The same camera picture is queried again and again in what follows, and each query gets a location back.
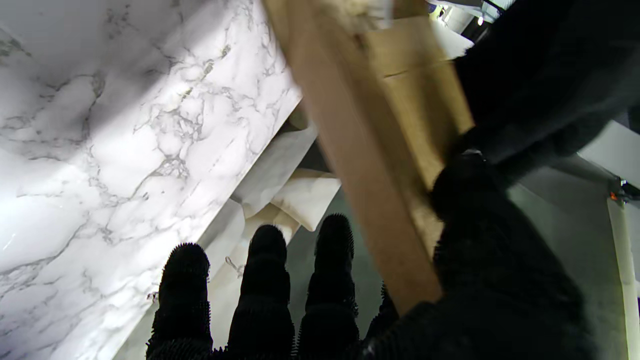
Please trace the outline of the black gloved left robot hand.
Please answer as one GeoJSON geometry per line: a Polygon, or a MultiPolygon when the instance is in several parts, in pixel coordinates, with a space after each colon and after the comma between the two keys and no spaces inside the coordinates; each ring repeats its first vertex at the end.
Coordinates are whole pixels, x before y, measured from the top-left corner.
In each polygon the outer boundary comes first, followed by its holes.
{"type": "Polygon", "coordinates": [[[517,0],[454,60],[474,126],[461,141],[520,177],[588,145],[639,104],[637,0],[517,0]]]}

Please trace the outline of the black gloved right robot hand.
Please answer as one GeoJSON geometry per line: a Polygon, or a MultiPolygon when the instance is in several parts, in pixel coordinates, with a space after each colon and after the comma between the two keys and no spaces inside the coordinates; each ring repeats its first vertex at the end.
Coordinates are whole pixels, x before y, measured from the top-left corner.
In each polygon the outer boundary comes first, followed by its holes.
{"type": "Polygon", "coordinates": [[[305,313],[294,335],[281,231],[250,242],[228,344],[215,349],[201,246],[176,246],[158,287],[148,360],[592,360],[583,297],[499,174],[469,149],[439,174],[430,203],[444,223],[434,251],[443,296],[400,316],[382,303],[361,339],[354,237],[342,214],[318,232],[305,313]]]}

